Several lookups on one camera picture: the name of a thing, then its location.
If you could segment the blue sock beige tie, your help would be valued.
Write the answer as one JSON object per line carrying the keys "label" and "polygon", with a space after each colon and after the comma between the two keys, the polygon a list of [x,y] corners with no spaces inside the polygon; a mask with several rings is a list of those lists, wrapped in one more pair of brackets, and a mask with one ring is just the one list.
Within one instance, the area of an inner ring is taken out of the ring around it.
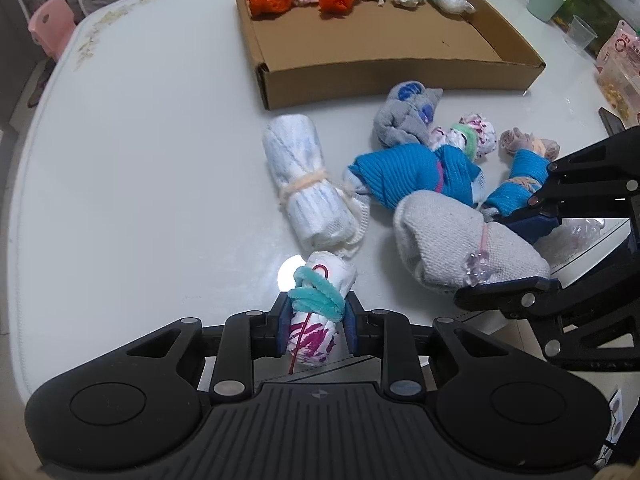
{"label": "blue sock beige tie", "polygon": [[548,178],[548,166],[558,158],[560,146],[519,128],[500,136],[500,148],[513,157],[509,177],[486,198],[480,212],[487,221],[507,217],[525,207]]}

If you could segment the grey-white sock bead tie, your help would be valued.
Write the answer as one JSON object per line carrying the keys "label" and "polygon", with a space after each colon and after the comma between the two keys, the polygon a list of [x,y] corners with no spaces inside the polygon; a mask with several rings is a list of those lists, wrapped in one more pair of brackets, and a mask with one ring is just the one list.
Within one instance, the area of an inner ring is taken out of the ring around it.
{"label": "grey-white sock bead tie", "polygon": [[442,194],[419,191],[403,198],[393,227],[402,263],[434,292],[551,276],[549,263],[529,242]]}

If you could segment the white pink-speckled green sock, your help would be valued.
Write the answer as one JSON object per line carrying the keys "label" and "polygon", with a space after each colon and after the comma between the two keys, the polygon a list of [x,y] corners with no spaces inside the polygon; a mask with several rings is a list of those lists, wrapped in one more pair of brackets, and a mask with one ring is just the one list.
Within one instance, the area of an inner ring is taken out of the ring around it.
{"label": "white pink-speckled green sock", "polygon": [[479,162],[497,148],[494,125],[480,114],[463,116],[449,128],[436,127],[427,138],[427,146],[436,151],[443,145],[458,148],[471,162]]}

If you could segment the white ribbed sock roll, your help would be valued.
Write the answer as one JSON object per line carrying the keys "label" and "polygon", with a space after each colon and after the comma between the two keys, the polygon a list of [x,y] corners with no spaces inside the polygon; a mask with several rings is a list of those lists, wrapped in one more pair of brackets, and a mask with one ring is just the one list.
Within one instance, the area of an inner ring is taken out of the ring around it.
{"label": "white ribbed sock roll", "polygon": [[349,172],[342,180],[330,176],[312,120],[302,114],[271,119],[262,147],[280,209],[306,252],[356,255],[369,226],[370,197]]}

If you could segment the blue sock bundle purple band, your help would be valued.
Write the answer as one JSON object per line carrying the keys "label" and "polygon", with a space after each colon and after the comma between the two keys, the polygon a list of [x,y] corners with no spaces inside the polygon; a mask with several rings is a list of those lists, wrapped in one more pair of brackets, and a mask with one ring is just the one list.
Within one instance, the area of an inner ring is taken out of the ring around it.
{"label": "blue sock bundle purple band", "polygon": [[360,195],[395,209],[406,196],[432,191],[468,206],[484,200],[485,176],[460,148],[443,145],[436,151],[421,144],[402,144],[362,154],[345,176]]}

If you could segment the grey sock roll blue print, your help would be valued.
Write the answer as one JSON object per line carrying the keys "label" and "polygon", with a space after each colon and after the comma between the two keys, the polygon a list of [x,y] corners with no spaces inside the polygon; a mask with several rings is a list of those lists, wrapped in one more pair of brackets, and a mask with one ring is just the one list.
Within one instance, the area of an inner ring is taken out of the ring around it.
{"label": "grey sock roll blue print", "polygon": [[442,88],[427,88],[420,81],[396,84],[373,119],[372,132],[382,147],[425,145],[443,94]]}

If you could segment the smartphone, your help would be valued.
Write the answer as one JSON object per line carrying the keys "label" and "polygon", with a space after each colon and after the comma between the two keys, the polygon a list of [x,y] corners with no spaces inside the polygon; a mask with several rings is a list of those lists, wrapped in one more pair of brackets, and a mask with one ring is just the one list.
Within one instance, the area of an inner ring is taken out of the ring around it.
{"label": "smartphone", "polygon": [[626,130],[622,120],[604,107],[600,107],[598,115],[608,136],[615,136]]}

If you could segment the snack bag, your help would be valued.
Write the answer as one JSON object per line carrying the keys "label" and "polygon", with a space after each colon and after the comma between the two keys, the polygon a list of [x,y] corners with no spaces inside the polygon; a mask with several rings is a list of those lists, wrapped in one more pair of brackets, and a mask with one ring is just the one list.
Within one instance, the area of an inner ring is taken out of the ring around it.
{"label": "snack bag", "polygon": [[639,35],[624,20],[598,53],[597,84],[625,126],[639,125]]}

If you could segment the clear plastic cup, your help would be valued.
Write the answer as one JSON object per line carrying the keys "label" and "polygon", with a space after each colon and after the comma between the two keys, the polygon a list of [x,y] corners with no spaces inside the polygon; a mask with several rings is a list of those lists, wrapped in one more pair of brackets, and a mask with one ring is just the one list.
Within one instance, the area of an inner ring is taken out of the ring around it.
{"label": "clear plastic cup", "polygon": [[598,39],[598,34],[592,27],[578,15],[573,15],[565,34],[565,42],[576,51],[586,51],[593,53],[594,40]]}

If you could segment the mint green cup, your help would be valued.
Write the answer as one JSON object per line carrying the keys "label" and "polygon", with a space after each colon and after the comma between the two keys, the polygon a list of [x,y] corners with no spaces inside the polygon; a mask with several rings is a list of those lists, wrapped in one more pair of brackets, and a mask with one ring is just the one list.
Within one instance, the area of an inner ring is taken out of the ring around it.
{"label": "mint green cup", "polygon": [[565,0],[528,0],[526,9],[538,20],[548,22],[564,3]]}

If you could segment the brown cardboard box tray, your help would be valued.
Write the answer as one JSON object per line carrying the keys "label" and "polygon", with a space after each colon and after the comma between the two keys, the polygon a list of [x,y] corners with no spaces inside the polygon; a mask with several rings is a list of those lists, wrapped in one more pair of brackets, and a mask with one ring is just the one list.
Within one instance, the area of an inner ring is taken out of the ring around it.
{"label": "brown cardboard box tray", "polygon": [[546,63],[488,0],[460,18],[424,3],[358,2],[346,16],[298,6],[252,18],[235,0],[240,29],[267,110],[384,94],[417,80],[445,90],[527,90]]}

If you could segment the pink plastic chair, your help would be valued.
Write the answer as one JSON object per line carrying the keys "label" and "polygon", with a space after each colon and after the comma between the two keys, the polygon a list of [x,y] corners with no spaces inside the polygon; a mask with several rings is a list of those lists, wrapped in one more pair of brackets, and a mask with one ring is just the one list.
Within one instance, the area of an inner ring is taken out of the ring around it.
{"label": "pink plastic chair", "polygon": [[75,28],[74,12],[66,0],[47,0],[28,22],[32,39],[55,61],[62,56]]}

